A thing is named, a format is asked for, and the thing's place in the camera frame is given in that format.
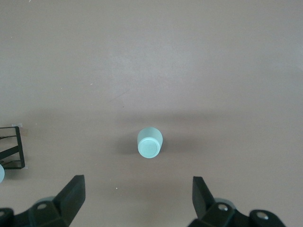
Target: silver bolt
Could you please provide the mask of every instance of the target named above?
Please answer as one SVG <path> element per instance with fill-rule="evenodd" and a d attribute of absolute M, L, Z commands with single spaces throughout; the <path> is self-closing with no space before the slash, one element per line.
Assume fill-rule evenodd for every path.
<path fill-rule="evenodd" d="M 228 211 L 228 207 L 225 204 L 219 204 L 218 208 L 222 211 Z"/>
<path fill-rule="evenodd" d="M 260 219 L 268 220 L 268 215 L 261 211 L 257 212 L 257 217 Z"/>
<path fill-rule="evenodd" d="M 37 209 L 38 210 L 42 210 L 46 207 L 46 204 L 45 203 L 41 203 L 39 206 L 37 206 Z"/>

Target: table surface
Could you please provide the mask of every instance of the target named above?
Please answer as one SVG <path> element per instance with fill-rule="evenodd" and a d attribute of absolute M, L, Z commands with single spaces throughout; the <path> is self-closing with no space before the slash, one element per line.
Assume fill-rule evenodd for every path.
<path fill-rule="evenodd" d="M 0 126 L 21 123 L 20 213 L 85 175 L 73 227 L 186 227 L 192 177 L 303 223 L 303 3 L 0 2 Z M 137 133 L 164 138 L 152 159 Z"/>

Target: scratch on surface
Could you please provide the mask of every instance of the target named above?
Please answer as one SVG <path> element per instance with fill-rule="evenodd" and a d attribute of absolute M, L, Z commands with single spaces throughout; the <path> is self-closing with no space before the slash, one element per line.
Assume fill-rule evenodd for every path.
<path fill-rule="evenodd" d="M 130 91 L 130 89 L 128 89 L 127 91 L 123 92 L 122 94 L 120 94 L 120 95 L 116 96 L 115 98 L 111 99 L 109 102 L 114 101 L 115 99 L 117 99 L 117 98 L 121 97 L 122 95 L 126 94 L 126 93 L 127 93 L 127 92 L 129 92 L 129 91 Z"/>

